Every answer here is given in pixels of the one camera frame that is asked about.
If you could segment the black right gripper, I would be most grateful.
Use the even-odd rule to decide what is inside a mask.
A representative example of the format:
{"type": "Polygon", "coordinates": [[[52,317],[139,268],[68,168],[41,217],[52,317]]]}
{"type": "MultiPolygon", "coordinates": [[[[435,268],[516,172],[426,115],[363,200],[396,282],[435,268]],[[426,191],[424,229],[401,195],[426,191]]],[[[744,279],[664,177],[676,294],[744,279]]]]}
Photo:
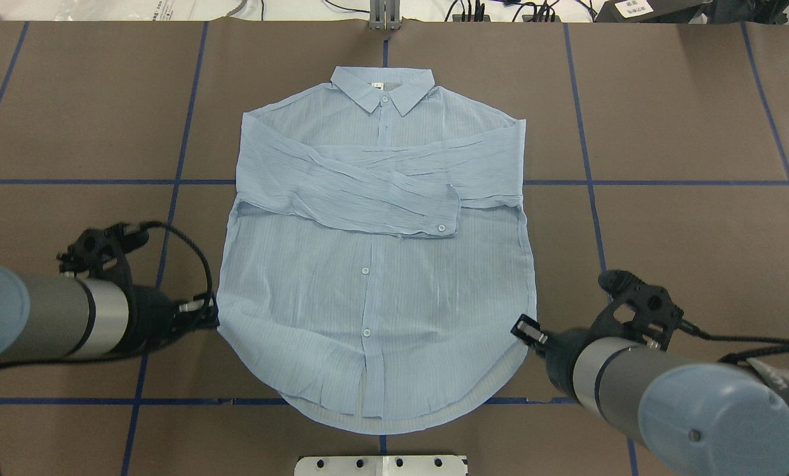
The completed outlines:
{"type": "Polygon", "coordinates": [[[546,374],[561,392],[575,392],[573,371],[582,351],[593,342],[590,331],[572,328],[562,332],[544,332],[533,317],[521,315],[510,329],[513,337],[534,350],[543,350],[546,374]]]}

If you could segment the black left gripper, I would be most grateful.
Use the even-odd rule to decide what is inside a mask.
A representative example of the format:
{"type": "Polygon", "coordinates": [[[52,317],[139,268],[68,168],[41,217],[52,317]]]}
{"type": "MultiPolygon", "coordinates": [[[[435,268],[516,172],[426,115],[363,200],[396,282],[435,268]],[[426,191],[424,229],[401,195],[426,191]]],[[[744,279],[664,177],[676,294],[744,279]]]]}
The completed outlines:
{"type": "Polygon", "coordinates": [[[216,329],[219,319],[214,295],[197,295],[188,301],[174,301],[161,290],[146,286],[134,287],[135,317],[127,334],[127,349],[153,352],[171,341],[177,314],[179,335],[216,329]]]}

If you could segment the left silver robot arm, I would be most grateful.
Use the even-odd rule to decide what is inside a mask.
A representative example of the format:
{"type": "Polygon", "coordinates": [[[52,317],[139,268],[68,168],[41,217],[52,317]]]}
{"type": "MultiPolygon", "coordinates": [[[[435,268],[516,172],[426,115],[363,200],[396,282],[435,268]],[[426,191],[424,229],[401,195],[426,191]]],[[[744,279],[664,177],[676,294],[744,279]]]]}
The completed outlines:
{"type": "Polygon", "coordinates": [[[155,288],[0,266],[0,371],[138,359],[217,325],[210,292],[174,301],[155,288]]]}

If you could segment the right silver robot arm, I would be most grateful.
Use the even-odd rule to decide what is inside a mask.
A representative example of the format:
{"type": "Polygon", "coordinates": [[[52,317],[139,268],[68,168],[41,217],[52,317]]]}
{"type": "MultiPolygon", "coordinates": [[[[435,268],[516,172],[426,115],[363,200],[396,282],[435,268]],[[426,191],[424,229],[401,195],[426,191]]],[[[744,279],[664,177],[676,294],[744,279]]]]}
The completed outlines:
{"type": "Polygon", "coordinates": [[[681,475],[789,475],[789,370],[694,362],[587,329],[511,329],[572,401],[681,475]]]}

